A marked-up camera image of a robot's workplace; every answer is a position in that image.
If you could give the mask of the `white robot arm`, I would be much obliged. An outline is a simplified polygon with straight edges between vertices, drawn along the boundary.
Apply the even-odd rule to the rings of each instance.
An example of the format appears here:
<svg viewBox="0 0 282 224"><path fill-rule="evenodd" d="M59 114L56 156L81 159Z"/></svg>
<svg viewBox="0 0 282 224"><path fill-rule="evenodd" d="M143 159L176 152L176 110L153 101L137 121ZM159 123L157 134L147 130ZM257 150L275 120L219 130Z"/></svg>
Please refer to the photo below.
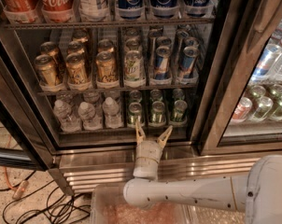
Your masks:
<svg viewBox="0 0 282 224"><path fill-rule="evenodd" d="M282 224L282 155L257 160L247 175L160 182L158 166L173 128L148 141L135 124L134 178L123 188L125 201L142 209L155 203L181 203L239 211L246 224Z"/></svg>

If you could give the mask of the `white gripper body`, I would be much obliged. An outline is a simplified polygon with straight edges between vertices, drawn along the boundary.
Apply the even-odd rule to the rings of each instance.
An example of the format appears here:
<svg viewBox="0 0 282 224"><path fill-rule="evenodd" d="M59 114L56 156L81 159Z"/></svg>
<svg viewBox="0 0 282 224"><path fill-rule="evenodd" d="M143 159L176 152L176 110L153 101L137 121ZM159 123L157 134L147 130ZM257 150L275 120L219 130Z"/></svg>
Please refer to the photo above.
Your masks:
<svg viewBox="0 0 282 224"><path fill-rule="evenodd" d="M156 180L158 167L162 157L162 148L155 141L143 141L136 146L136 159L133 176Z"/></svg>

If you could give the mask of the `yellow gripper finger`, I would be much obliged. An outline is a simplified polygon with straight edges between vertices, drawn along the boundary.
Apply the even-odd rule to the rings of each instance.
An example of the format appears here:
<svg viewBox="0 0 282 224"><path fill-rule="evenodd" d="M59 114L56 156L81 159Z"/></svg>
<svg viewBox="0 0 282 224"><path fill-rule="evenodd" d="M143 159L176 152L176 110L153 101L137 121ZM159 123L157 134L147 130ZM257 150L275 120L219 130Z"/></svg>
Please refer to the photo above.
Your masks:
<svg viewBox="0 0 282 224"><path fill-rule="evenodd" d="M173 126L170 125L157 139L157 143L161 148L166 146L167 140L173 131Z"/></svg>
<svg viewBox="0 0 282 224"><path fill-rule="evenodd" d="M136 143L140 145L146 138L145 132L141 126L141 123L137 120L135 122L135 135L136 135Z"/></svg>

